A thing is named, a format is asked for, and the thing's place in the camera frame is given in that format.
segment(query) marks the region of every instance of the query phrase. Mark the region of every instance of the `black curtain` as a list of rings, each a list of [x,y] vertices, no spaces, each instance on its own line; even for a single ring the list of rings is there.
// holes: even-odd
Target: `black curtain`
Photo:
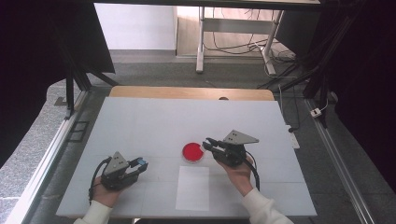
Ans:
[[[396,4],[368,0],[332,57],[339,119],[396,192]]]
[[[66,77],[62,44],[78,67],[114,73],[93,4],[0,1],[0,166]]]

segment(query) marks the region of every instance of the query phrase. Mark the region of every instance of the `human hand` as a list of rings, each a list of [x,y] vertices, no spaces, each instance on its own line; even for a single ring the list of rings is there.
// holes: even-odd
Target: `human hand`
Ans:
[[[247,160],[252,163],[252,159],[249,156],[247,156]],[[235,167],[230,167],[221,161],[218,161],[218,164],[224,168],[225,172],[227,172],[228,178],[230,178],[231,182],[242,196],[245,197],[245,195],[253,190],[250,183],[251,170],[246,164],[242,163]]]
[[[92,198],[95,201],[97,201],[107,207],[112,208],[116,204],[120,194],[125,189],[118,190],[118,191],[106,189],[105,186],[103,186],[101,184],[101,182],[100,182],[101,179],[102,179],[101,176],[98,176],[95,178],[95,182],[93,185],[93,197]]]

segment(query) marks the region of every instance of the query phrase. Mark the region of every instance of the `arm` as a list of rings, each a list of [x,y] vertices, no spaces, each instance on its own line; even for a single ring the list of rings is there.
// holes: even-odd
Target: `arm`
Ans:
[[[274,200],[265,198],[251,186],[250,168],[247,165],[243,163],[237,167],[229,167],[221,162],[218,164],[224,168],[233,185],[244,196],[242,205],[250,214],[251,224],[292,224],[287,217],[276,211]]]
[[[74,224],[105,224],[110,218],[122,190],[112,191],[100,184],[101,177],[96,177],[93,189],[93,200],[84,218],[77,219]]]

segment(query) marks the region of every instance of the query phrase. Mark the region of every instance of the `robotic arm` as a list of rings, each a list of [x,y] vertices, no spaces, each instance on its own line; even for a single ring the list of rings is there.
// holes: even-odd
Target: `robotic arm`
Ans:
[[[141,157],[134,159],[133,161],[126,161],[121,154],[117,151],[113,157],[109,157],[103,160],[93,175],[91,187],[89,190],[90,196],[90,203],[93,198],[93,187],[94,187],[94,180],[99,169],[102,167],[103,164],[106,163],[106,167],[102,172],[101,175],[101,184],[109,190],[122,190],[129,186],[132,186],[137,181],[139,175],[145,172],[149,166],[149,164],[144,161]],[[134,168],[137,165],[140,165],[135,171],[126,174],[126,170],[128,168]]]
[[[247,160],[247,151],[244,146],[244,144],[258,142],[259,139],[257,138],[232,130],[223,141],[206,138],[206,141],[202,143],[202,146],[205,150],[212,152],[213,159],[220,161],[227,166],[235,167],[242,164],[242,162],[246,164],[254,174],[256,188],[260,190],[259,174],[257,173],[257,169]]]

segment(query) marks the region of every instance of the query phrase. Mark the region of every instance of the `red dish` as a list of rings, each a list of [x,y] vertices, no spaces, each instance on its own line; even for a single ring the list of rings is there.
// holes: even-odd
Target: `red dish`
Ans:
[[[183,157],[189,162],[197,162],[204,156],[201,146],[197,143],[188,143],[183,147]]]

